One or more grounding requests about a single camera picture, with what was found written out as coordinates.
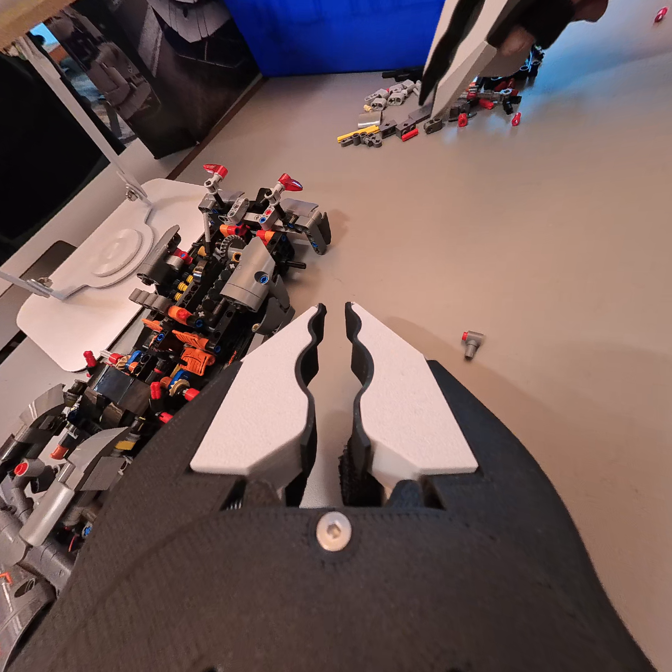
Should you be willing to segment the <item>person's right hand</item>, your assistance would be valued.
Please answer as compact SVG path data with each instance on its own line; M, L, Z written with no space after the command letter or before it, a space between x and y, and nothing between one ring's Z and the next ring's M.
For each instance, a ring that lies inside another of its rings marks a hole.
M532 46L551 46L568 24L596 22L608 1L523 1L499 30L497 48L502 56L526 54Z

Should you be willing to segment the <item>partly built lego car model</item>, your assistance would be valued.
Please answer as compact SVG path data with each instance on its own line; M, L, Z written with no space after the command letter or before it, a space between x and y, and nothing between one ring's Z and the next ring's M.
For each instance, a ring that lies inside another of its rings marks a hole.
M127 352L83 352L85 380L31 401L1 446L1 670L63 592L113 487L147 443L223 370L290 323L284 285L293 235L319 255L331 242L317 204L284 173L249 199L222 192L206 164L204 232L169 227L136 271L130 301L148 311Z

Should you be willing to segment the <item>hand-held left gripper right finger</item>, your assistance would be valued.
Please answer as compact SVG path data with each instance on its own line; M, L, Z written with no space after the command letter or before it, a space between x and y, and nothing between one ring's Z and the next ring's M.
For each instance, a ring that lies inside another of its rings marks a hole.
M424 355L355 302L345 305L360 382L344 450L345 503L381 503L402 481L478 464Z

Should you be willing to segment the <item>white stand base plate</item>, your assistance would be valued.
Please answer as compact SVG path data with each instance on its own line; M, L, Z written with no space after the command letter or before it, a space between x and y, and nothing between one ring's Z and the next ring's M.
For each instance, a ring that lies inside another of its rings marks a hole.
M202 186L166 179L178 155L155 160L140 140L117 154L68 91L54 63L27 37L19 53L79 122L111 163L1 266L1 293L30 292L16 323L63 370L84 366L82 352L111 345L139 312L129 300L137 272L161 236L180 227L190 245L202 230ZM55 242L76 247L51 275L22 280Z

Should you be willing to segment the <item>pile of lego pieces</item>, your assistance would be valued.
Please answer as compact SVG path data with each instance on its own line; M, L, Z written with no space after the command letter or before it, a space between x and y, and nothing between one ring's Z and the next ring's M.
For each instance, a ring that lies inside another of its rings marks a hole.
M428 103L409 112L400 122L394 120L391 113L407 101L416 101L421 82L413 80L412 76L418 75L419 69L385 71L382 77L394 82L365 97L357 129L338 136L337 143L340 147L380 148L390 137L407 142L420 132L434 134L448 124L464 128L480 111L499 110L511 119L512 126L517 126L521 118L518 110L522 100L520 91L536 79L544 56L543 48L533 46L514 73L475 77L447 110L432 114L432 103Z

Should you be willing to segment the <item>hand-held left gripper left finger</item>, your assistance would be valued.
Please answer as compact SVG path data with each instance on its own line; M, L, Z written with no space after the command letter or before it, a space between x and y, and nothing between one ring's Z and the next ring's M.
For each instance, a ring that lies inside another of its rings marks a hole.
M243 358L190 467L267 481L298 506L316 459L315 402L324 304L294 319Z

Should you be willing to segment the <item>grey flat board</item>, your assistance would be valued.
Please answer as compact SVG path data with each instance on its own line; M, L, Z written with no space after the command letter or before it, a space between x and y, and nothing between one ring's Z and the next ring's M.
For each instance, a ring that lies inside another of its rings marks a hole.
M75 246L62 240L55 242L20 275L21 279L38 280L51 275L75 249ZM26 338L26 335L17 326L16 317L30 295L28 290L15 285L11 285L1 295L1 362L4 362Z

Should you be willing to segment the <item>dark printed lego box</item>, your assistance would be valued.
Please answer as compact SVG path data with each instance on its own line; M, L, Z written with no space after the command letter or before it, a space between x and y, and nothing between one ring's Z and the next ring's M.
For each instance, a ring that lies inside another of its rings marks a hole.
M259 74L224 1L76 1L45 25L156 159L201 142Z

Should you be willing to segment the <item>blue plastic bin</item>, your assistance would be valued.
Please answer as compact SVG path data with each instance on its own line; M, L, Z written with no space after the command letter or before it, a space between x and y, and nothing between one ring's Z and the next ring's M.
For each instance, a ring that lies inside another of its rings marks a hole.
M442 1L225 1L266 77L425 63Z

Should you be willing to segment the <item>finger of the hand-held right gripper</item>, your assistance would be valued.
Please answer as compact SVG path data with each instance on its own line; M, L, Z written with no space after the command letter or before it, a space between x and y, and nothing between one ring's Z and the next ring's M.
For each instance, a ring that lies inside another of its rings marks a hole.
M455 1L444 3L440 21L437 25L431 55L434 47L440 39L438 30L447 27L449 13ZM497 43L499 30L509 18L510 14L518 8L518 1L482 1L481 12L474 22L473 27L458 46L454 61L447 73L433 89L432 116L440 116L449 111L458 97L474 80L484 74L491 63L500 65L508 63L509 59L498 55Z
M421 79L419 103L424 105L430 93L447 73L454 61L456 50L477 20L482 1L455 1L449 13L448 25L438 30L440 39L428 58Z

